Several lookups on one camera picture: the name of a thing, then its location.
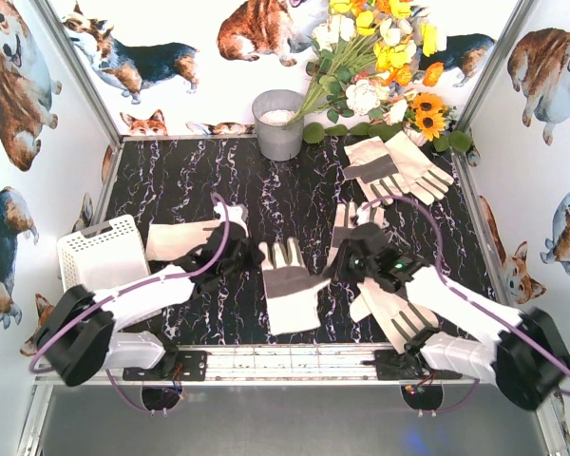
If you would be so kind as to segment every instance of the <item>white wall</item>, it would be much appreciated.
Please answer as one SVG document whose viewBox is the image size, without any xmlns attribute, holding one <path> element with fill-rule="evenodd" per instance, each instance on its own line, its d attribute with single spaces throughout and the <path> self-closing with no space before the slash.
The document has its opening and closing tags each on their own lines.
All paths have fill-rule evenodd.
<svg viewBox="0 0 570 456">
<path fill-rule="evenodd" d="M 62 82 L 63 91 L 53 97 L 50 110 L 59 116 L 59 124 L 55 130 L 44 127 L 41 152 L 29 171 L 12 165 L 0 142 L 0 190 L 11 186 L 21 193 L 40 235 L 37 245 L 23 235 L 18 237 L 12 297 L 23 319 L 19 325 L 11 321 L 7 330 L 0 325 L 0 455 L 14 454 L 29 406 L 29 358 L 19 349 L 36 328 L 34 296 L 41 294 L 54 305 L 62 294 L 55 242 L 70 232 L 85 192 L 97 201 L 109 142 L 29 2 L 20 0 L 15 5 L 42 50 L 52 79 Z"/>
<path fill-rule="evenodd" d="M 563 7 L 557 0 L 541 1 L 520 38 L 530 30 L 546 28 L 570 31 L 570 2 Z M 553 55 L 545 52 L 542 58 L 550 62 L 547 59 Z M 536 305 L 550 313 L 570 351 L 570 276 L 561 264 L 544 264 L 540 257 L 548 250 L 545 240 L 553 237 L 554 213 L 570 192 L 570 118 L 557 125 L 548 146 L 542 139 L 544 123 L 533 117 L 529 128 L 523 126 L 525 102 L 514 91 L 504 65 L 472 123 L 482 154 L 474 177 L 491 205 L 507 253 L 512 255 L 527 240 L 528 271 L 547 288 L 524 308 Z M 564 385 L 570 388 L 570 382 Z M 565 404 L 570 427 L 570 400 Z"/>
<path fill-rule="evenodd" d="M 52 0 L 60 15 L 73 11 L 74 0 Z M 86 18 L 107 19 L 113 26 L 112 36 L 128 46 L 152 46 L 178 42 L 198 48 L 200 84 L 197 93 L 187 94 L 181 77 L 142 90 L 142 102 L 131 104 L 130 98 L 121 96 L 118 88 L 107 85 L 90 69 L 88 60 L 77 51 L 90 74 L 115 124 L 122 134 L 128 129 L 120 117 L 125 112 L 138 119 L 147 119 L 160 108 L 171 135 L 187 135 L 191 132 L 186 122 L 218 124 L 237 122 L 252 124 L 251 104 L 260 93 L 274 88 L 288 88 L 305 93 L 310 78 L 306 75 L 306 63 L 314 58 L 310 48 L 295 54 L 297 65 L 285 67 L 274 54 L 262 56 L 256 62 L 227 61 L 220 57 L 216 39 L 219 27 L 242 0 L 215 0 L 206 2 L 173 2 L 155 0 L 152 8 L 143 2 L 130 0 L 80 0 L 79 5 Z M 300 8 L 320 4 L 320 0 L 307 0 Z M 469 2 L 466 0 L 427 0 L 436 24 L 448 35 L 483 33 L 498 39 L 504 24 L 517 0 Z M 433 89 L 449 105 L 463 109 L 471 90 L 479 77 L 473 78 L 462 88 L 452 86 L 459 81 L 458 70 L 446 73 Z M 309 116 L 308 122 L 319 120 L 325 125 L 325 113 Z M 342 119 L 353 125 L 364 119 Z"/>
</svg>

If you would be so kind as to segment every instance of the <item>work glove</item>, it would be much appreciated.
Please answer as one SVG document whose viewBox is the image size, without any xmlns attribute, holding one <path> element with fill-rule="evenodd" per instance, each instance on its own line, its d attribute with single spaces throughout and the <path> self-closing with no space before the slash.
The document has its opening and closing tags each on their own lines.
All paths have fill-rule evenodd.
<svg viewBox="0 0 570 456">
<path fill-rule="evenodd" d="M 384 210 L 381 207 L 357 209 L 353 202 L 338 204 L 328 265 L 332 264 L 340 244 L 350 237 L 352 230 L 371 222 L 382 227 Z M 405 351 L 405 344 L 423 328 L 437 327 L 439 324 L 433 312 L 414 306 L 397 294 L 385 292 L 370 278 L 357 285 L 361 294 L 351 304 L 351 319 L 357 323 L 373 314 L 383 333 L 399 353 Z"/>
<path fill-rule="evenodd" d="M 242 205 L 226 206 L 228 219 L 247 230 L 247 208 Z M 145 257 L 148 261 L 173 261 L 188 254 L 195 247 L 207 242 L 211 232 L 218 228 L 225 220 L 224 206 L 217 203 L 214 212 L 218 219 L 207 221 L 194 221 L 173 225 L 150 224 L 148 241 L 145 246 Z"/>
<path fill-rule="evenodd" d="M 351 162 L 351 166 L 344 169 L 344 179 L 357 179 L 368 200 L 385 198 L 385 204 L 392 204 L 390 196 L 401 196 L 409 192 L 406 180 L 399 173 L 380 138 L 347 145 L 344 151 Z"/>
<path fill-rule="evenodd" d="M 426 205 L 441 200 L 454 183 L 446 171 L 433 164 L 408 135 L 399 132 L 385 142 L 392 161 L 406 180 L 409 191 Z"/>
<path fill-rule="evenodd" d="M 321 325 L 317 313 L 317 294 L 330 283 L 321 275 L 310 275 L 297 239 L 287 246 L 277 242 L 269 249 L 259 243 L 264 254 L 262 275 L 271 333 L 300 333 Z"/>
</svg>

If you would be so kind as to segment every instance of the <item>wall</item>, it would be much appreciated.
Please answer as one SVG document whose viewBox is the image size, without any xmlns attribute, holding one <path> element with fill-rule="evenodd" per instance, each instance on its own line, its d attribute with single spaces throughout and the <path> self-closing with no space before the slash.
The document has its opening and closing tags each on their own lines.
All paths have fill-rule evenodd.
<svg viewBox="0 0 570 456">
<path fill-rule="evenodd" d="M 280 0 L 284 5 L 297 5 L 290 7 L 294 23 L 304 29 L 304 34 L 310 35 L 315 25 L 324 22 L 328 0 Z M 431 6 L 432 19 L 439 24 L 448 36 L 467 35 L 471 33 L 486 34 L 498 39 L 504 24 L 516 4 L 516 0 L 499 0 L 497 2 L 484 2 L 481 19 L 478 18 L 478 2 L 466 0 L 427 0 L 424 2 Z M 73 0 L 53 0 L 57 12 L 68 18 L 73 12 Z M 104 55 L 109 68 L 103 66 L 101 58 L 94 60 L 96 71 L 91 69 L 89 59 L 80 51 L 77 54 L 83 61 L 90 74 L 93 84 L 101 94 L 104 103 L 110 111 L 116 125 L 124 135 L 128 134 L 164 134 L 189 135 L 202 133 L 200 127 L 192 130 L 186 126 L 188 123 L 217 125 L 226 122 L 239 124 L 252 124 L 254 119 L 251 113 L 251 103 L 261 92 L 273 88 L 289 88 L 298 92 L 305 92 L 310 78 L 306 75 L 306 63 L 314 57 L 311 48 L 301 53 L 293 54 L 296 64 L 284 66 L 273 53 L 262 55 L 257 61 L 246 62 L 242 60 L 226 60 L 219 54 L 217 39 L 219 30 L 224 22 L 241 4 L 240 0 L 215 0 L 211 3 L 203 2 L 172 2 L 169 0 L 155 0 L 151 8 L 146 5 L 133 7 L 131 2 L 125 0 L 80 0 L 79 11 L 75 14 L 78 31 L 92 29 L 92 33 L 81 35 L 71 33 L 80 48 L 89 49 L 92 54 L 97 49 L 98 40 L 101 41 L 102 50 L 109 49 L 111 53 Z M 97 19 L 94 23 L 88 19 Z M 261 15 L 259 21 L 267 21 Z M 236 21 L 235 28 L 247 27 L 245 21 L 254 22 L 255 19 L 242 18 Z M 105 75 L 105 69 L 111 75 L 118 74 L 120 80 L 137 78 L 136 72 L 127 70 L 122 72 L 122 59 L 133 55 L 135 49 L 115 48 L 113 39 L 117 39 L 129 47 L 154 46 L 165 43 L 184 43 L 196 48 L 199 52 L 195 56 L 198 64 L 196 76 L 199 79 L 196 93 L 187 93 L 190 84 L 181 76 L 159 82 L 141 92 L 140 103 L 132 104 L 131 97 L 123 97 L 122 90 L 115 86 L 119 83 Z M 147 53 L 138 52 L 134 55 L 135 65 L 139 68 L 156 68 L 164 63 L 159 51 L 152 49 Z M 465 105 L 472 88 L 477 83 L 476 75 L 463 87 L 453 87 L 460 82 L 461 70 L 452 69 L 447 72 L 439 84 L 431 91 L 444 96 L 447 103 L 458 107 L 459 112 Z M 161 113 L 152 118 L 157 109 Z M 148 120 L 150 123 L 135 123 L 134 119 Z M 328 123 L 325 114 L 309 117 L 308 121 L 319 120 Z M 357 124 L 360 119 L 347 119 L 346 124 Z"/>
<path fill-rule="evenodd" d="M 33 143 L 26 131 L 39 133 L 34 138 L 42 144 L 31 161 L 25 147 L 9 141 L 5 147 L 0 139 L 0 455 L 15 453 L 29 406 L 33 377 L 28 373 L 29 358 L 20 351 L 33 352 L 26 341 L 36 330 L 37 308 L 46 316 L 49 304 L 56 304 L 62 294 L 56 241 L 71 231 L 86 193 L 86 202 L 97 201 L 108 143 L 29 2 L 16 1 L 15 6 L 18 12 L 0 1 L 4 16 L 0 16 L 4 20 L 0 26 L 0 127 L 4 138 L 23 137 L 26 144 Z M 50 114 L 58 116 L 56 128 L 44 125 L 39 132 L 40 123 L 34 120 L 38 117 L 30 113 L 40 110 L 33 93 L 46 93 L 36 89 L 47 86 L 47 70 L 50 79 L 61 82 L 62 91 L 52 95 L 52 102 L 43 101 Z M 22 77 L 14 85 L 16 74 Z M 85 222 L 82 217 L 78 226 Z"/>
<path fill-rule="evenodd" d="M 474 178 L 506 253 L 504 286 L 524 309 L 550 313 L 570 351 L 570 2 L 561 5 L 538 4 L 508 60 L 521 91 L 503 65 L 472 131 L 482 153 Z M 570 400 L 565 408 L 570 430 Z"/>
</svg>

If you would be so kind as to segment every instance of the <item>marble tabletop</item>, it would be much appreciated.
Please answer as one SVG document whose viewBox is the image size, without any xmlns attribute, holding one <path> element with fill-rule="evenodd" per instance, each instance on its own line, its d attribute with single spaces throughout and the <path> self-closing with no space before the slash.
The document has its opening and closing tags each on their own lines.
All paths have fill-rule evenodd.
<svg viewBox="0 0 570 456">
<path fill-rule="evenodd" d="M 150 223 L 182 223 L 213 218 L 212 192 L 249 209 L 255 242 L 299 239 L 312 274 L 326 265 L 338 202 L 365 201 L 354 181 L 344 181 L 349 164 L 344 145 L 359 138 L 331 138 L 304 144 L 291 161 L 263 158 L 255 138 L 130 141 L 124 144 L 106 219 L 130 214 L 145 242 Z M 449 157 L 431 159 L 455 178 L 446 198 L 430 206 L 444 235 L 444 271 L 470 290 L 493 297 L 484 258 Z M 433 260 L 435 236 L 422 215 L 403 202 L 386 211 L 390 241 Z M 153 272 L 162 264 L 151 264 Z M 321 326 L 274 336 L 266 314 L 260 273 L 224 280 L 210 294 L 165 309 L 142 325 L 162 331 L 180 345 L 307 344 L 385 342 L 372 316 L 354 323 L 349 306 L 358 289 L 332 284 L 319 294 Z M 444 329 L 456 334 L 448 326 Z"/>
</svg>

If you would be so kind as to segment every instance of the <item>sunflower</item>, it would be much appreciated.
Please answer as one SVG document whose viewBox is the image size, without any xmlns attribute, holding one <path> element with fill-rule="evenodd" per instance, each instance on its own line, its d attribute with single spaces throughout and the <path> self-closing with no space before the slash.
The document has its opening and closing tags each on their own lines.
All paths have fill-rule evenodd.
<svg viewBox="0 0 570 456">
<path fill-rule="evenodd" d="M 411 108 L 417 112 L 438 112 L 444 108 L 444 101 L 432 93 L 421 93 L 411 104 Z"/>
<path fill-rule="evenodd" d="M 446 119 L 438 111 L 416 111 L 415 124 L 429 141 L 439 138 L 440 132 L 446 129 Z"/>
</svg>

